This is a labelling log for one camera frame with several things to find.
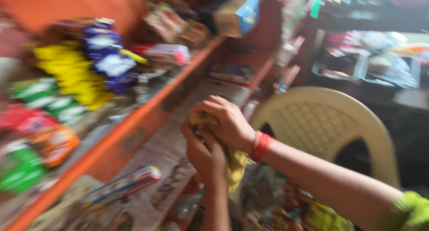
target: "green sleeve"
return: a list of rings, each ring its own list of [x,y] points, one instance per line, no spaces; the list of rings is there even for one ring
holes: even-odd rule
[[[389,210],[378,231],[429,231],[429,200],[407,191]]]

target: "plastic chair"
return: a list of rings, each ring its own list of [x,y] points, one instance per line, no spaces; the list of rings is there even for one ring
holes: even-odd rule
[[[271,97],[250,120],[254,129],[261,129],[265,123],[276,140],[330,162],[361,137],[371,156],[372,176],[400,187],[387,129],[371,110],[344,93],[323,87],[292,88]]]

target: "chair backrest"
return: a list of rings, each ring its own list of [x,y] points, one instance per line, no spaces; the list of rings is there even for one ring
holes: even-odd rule
[[[353,140],[362,138],[371,156],[372,176],[399,188],[390,135],[380,119],[356,99],[323,87],[296,87],[271,97],[250,125],[269,124],[276,140],[327,161]]]

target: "red thread bracelet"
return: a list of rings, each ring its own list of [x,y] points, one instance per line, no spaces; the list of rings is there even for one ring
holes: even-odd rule
[[[250,151],[250,159],[256,163],[260,163],[262,161],[262,156],[268,150],[268,147],[273,141],[274,138],[271,136],[260,131],[256,131],[255,142],[253,142],[252,150]]]

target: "hand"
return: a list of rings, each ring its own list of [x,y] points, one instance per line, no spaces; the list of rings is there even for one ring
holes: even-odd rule
[[[182,125],[182,132],[187,141],[187,156],[201,176],[207,189],[227,190],[227,160],[222,146],[205,126],[198,126],[203,144],[194,134],[188,121]]]
[[[197,111],[206,111],[219,119],[218,125],[207,125],[218,140],[234,149],[250,153],[255,130],[250,127],[239,107],[222,97],[210,95],[208,100],[191,109],[191,113]]]

